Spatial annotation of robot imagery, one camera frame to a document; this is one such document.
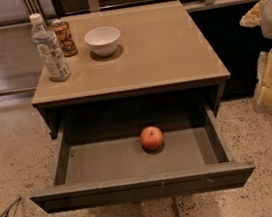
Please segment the red apple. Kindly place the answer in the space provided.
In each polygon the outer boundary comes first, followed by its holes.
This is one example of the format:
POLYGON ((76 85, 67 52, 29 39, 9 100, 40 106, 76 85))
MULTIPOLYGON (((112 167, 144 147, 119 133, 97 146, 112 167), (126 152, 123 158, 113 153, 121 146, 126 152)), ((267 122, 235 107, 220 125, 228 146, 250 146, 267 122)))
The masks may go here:
POLYGON ((164 142, 163 132, 156 126, 146 127, 141 131, 140 141, 146 150, 158 150, 164 142))

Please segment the grey cabinet with beige top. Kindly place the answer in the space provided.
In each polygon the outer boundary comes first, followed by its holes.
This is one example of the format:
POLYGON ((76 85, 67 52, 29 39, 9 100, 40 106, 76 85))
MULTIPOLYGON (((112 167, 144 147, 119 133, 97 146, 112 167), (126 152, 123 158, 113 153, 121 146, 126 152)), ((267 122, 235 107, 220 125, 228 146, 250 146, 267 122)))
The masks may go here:
POLYGON ((59 108, 104 100, 204 86, 213 111, 229 71, 178 1, 67 17, 78 54, 68 59, 71 76, 51 82, 41 73, 32 105, 52 133, 58 131, 59 108), (107 58, 94 56, 84 41, 92 29, 119 29, 119 48, 107 58))

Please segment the grey open top drawer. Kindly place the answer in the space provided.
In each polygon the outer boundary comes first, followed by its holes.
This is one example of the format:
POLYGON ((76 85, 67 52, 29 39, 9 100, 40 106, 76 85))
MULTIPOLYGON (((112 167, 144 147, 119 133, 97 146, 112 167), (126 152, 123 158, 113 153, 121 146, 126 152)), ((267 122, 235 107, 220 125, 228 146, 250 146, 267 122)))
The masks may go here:
POLYGON ((207 105, 158 117, 156 125, 164 143, 153 152, 141 146, 141 123, 60 128, 53 181, 30 199, 57 213, 235 189, 254 172, 252 162, 234 159, 207 105))

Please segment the white ceramic bowl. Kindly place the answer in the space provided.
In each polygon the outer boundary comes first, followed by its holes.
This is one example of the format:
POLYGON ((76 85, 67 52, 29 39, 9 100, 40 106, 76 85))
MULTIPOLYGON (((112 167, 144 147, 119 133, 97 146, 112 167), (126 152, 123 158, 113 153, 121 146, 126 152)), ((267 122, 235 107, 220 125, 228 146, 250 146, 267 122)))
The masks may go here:
POLYGON ((116 51, 120 36, 119 29, 101 26, 87 32, 84 36, 84 41, 90 51, 100 57, 104 57, 111 56, 116 51))

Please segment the brown patterned drink can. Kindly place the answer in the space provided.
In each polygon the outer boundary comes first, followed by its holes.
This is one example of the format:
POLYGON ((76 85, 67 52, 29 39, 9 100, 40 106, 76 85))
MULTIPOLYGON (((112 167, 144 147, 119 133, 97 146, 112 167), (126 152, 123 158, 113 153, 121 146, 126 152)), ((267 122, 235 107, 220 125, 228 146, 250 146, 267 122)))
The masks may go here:
POLYGON ((69 24, 61 19, 54 20, 50 24, 53 31, 56 33, 56 37, 59 41, 59 45, 62 48, 65 57, 74 56, 78 53, 76 44, 73 41, 71 30, 69 30, 69 24))

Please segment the clear plastic water bottle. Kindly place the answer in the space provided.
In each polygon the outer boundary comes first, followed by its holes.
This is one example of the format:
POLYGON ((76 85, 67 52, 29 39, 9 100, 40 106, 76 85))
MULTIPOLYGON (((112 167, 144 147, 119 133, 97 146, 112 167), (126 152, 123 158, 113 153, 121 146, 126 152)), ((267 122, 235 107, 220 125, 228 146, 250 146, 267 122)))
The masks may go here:
POLYGON ((29 19, 33 26, 32 40, 37 47, 44 67, 48 71, 50 80, 54 82, 67 80, 72 73, 59 45, 58 38, 56 38, 56 33, 46 25, 39 13, 31 14, 29 19))

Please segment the grey metal rod on floor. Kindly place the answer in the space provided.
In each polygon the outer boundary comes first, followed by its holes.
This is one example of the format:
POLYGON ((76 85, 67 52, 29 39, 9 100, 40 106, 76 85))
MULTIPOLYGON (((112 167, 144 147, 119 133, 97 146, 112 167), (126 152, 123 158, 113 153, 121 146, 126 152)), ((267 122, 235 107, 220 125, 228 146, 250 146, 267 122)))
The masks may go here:
POLYGON ((2 211, 0 212, 0 217, 9 217, 9 216, 10 216, 9 212, 12 210, 12 208, 13 208, 16 204, 20 203, 20 201, 21 201, 21 196, 15 198, 15 200, 13 200, 10 204, 8 204, 8 205, 4 208, 4 210, 2 210, 2 211))

